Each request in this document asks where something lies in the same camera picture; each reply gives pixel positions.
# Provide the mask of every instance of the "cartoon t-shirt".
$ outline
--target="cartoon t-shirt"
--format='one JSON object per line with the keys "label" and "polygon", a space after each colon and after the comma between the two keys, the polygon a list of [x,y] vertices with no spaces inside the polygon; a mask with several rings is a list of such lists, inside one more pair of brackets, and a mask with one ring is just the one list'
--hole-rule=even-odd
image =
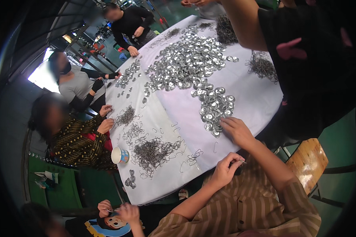
{"label": "cartoon t-shirt", "polygon": [[[148,236],[164,218],[180,202],[173,204],[156,204],[140,207],[140,224],[143,227],[145,236]],[[131,227],[120,216],[108,216],[100,218],[98,214],[94,216],[79,216],[66,221],[67,231],[76,237],[133,237]]]}

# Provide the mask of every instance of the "dark hair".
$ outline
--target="dark hair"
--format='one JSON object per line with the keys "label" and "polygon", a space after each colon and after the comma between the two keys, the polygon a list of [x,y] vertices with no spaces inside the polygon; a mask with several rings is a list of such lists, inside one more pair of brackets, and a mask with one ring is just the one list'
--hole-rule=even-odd
{"label": "dark hair", "polygon": [[117,9],[117,8],[120,8],[120,7],[114,3],[106,3],[105,8],[103,9],[103,16],[105,16],[109,12],[109,10]]}
{"label": "dark hair", "polygon": [[37,203],[27,203],[21,208],[21,215],[32,236],[45,236],[46,230],[53,228],[51,212]]}
{"label": "dark hair", "polygon": [[57,64],[59,53],[63,53],[63,50],[55,49],[54,52],[50,55],[48,60],[49,70],[53,74],[54,78],[57,80],[57,84],[59,84],[59,77],[61,75]]}
{"label": "dark hair", "polygon": [[49,108],[53,104],[60,106],[63,113],[69,112],[69,104],[64,97],[59,93],[50,92],[38,97],[33,102],[31,116],[28,122],[29,129],[37,130],[41,138],[51,147],[53,147],[52,131],[45,121],[48,116]]}
{"label": "dark hair", "polygon": [[109,226],[105,223],[104,218],[97,218],[97,219],[96,219],[96,223],[97,223],[102,229],[117,230],[117,229],[123,228],[123,226],[120,227],[120,228],[117,228],[117,229],[114,229],[114,228],[109,227]]}

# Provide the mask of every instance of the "black face mask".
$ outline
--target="black face mask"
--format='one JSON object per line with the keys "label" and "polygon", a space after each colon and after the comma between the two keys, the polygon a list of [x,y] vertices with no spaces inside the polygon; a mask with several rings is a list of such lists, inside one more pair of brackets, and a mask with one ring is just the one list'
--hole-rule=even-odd
{"label": "black face mask", "polygon": [[67,73],[69,73],[69,71],[71,71],[71,64],[70,62],[68,62],[65,66],[65,68],[61,71],[61,74],[66,75]]}

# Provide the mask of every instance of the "black fingerless glove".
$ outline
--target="black fingerless glove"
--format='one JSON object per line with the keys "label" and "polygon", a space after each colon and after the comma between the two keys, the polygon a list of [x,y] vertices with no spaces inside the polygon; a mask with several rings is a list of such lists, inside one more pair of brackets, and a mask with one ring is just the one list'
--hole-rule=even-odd
{"label": "black fingerless glove", "polygon": [[114,73],[108,74],[108,79],[114,79],[114,78],[117,77],[118,75],[119,75],[118,72],[114,72]]}
{"label": "black fingerless glove", "polygon": [[96,80],[92,85],[92,90],[96,93],[103,85],[103,80]]}

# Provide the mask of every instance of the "brown striped shirt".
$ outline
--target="brown striped shirt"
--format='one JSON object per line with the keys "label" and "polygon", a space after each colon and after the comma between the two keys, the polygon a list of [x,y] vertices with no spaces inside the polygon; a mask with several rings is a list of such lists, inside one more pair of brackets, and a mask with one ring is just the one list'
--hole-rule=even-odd
{"label": "brown striped shirt", "polygon": [[280,202],[258,163],[250,157],[243,172],[216,192],[192,221],[177,214],[165,216],[149,237],[229,236],[246,230],[270,235],[318,233],[321,219],[299,182],[290,183]]}

